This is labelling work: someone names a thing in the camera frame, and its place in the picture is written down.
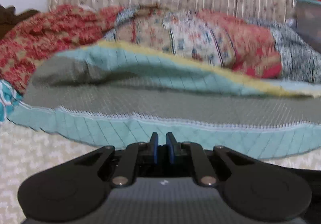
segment yellow trim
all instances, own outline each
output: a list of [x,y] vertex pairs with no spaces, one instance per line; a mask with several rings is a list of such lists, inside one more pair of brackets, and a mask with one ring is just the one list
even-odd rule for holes
[[273,86],[267,82],[263,82],[260,79],[256,79],[247,75],[243,75],[237,72],[233,72],[232,70],[222,68],[222,67],[217,67],[217,66],[209,66],[207,64],[202,64],[190,59],[186,59],[183,57],[179,56],[173,56],[171,54],[167,54],[164,52],[159,52],[156,50],[153,50],[152,48],[148,47],[142,47],[140,45],[136,44],[131,44],[125,41],[117,41],[117,42],[110,42],[106,40],[101,40],[97,43],[98,46],[101,47],[109,47],[109,48],[120,48],[124,49],[129,52],[134,52],[138,54],[144,54],[144,55],[152,55],[152,56],[159,56],[162,58],[170,59],[171,61],[177,63],[177,64],[183,64],[186,66],[192,66],[192,67],[197,67],[200,69],[203,69],[205,71],[211,71],[214,72],[220,76],[223,76],[229,80],[231,80],[234,83],[238,84],[243,84],[247,87],[254,88],[260,92],[267,93],[269,95],[274,95],[274,96],[315,96],[312,93],[308,92],[295,92],[295,91],[287,91],[283,89],[281,86]]

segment screw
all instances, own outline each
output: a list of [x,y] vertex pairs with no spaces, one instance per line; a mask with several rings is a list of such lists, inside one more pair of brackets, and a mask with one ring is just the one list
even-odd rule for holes
[[216,183],[216,179],[212,176],[204,176],[201,179],[201,183],[205,184],[205,185],[209,185],[212,186]]
[[113,178],[113,184],[115,184],[115,185],[121,186],[121,185],[125,185],[127,182],[128,182],[128,179],[123,176],[118,176],[118,177]]

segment coral red fabric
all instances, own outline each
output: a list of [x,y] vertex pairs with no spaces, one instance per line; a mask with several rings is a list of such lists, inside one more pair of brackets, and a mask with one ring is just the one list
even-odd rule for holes
[[107,7],[94,13],[62,5],[39,13],[15,26],[0,40],[0,78],[21,94],[30,76],[54,53],[92,44],[114,27],[122,7]]
[[257,78],[277,78],[281,74],[280,53],[268,28],[247,24],[239,18],[203,10],[197,17],[223,27],[231,38],[235,63],[232,70]]

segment white patterned bedsheet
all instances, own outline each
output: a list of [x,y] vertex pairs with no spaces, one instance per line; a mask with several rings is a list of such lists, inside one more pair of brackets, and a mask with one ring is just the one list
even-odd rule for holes
[[[30,175],[96,149],[58,134],[34,131],[9,121],[0,124],[0,224],[24,220],[17,201],[19,185]],[[321,170],[321,149],[267,160],[285,167]]]

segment brown object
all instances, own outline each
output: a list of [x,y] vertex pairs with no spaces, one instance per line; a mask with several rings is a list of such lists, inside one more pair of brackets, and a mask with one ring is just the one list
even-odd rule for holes
[[0,40],[17,25],[19,22],[24,21],[34,15],[38,10],[28,10],[20,15],[15,14],[15,7],[4,8],[0,5]]

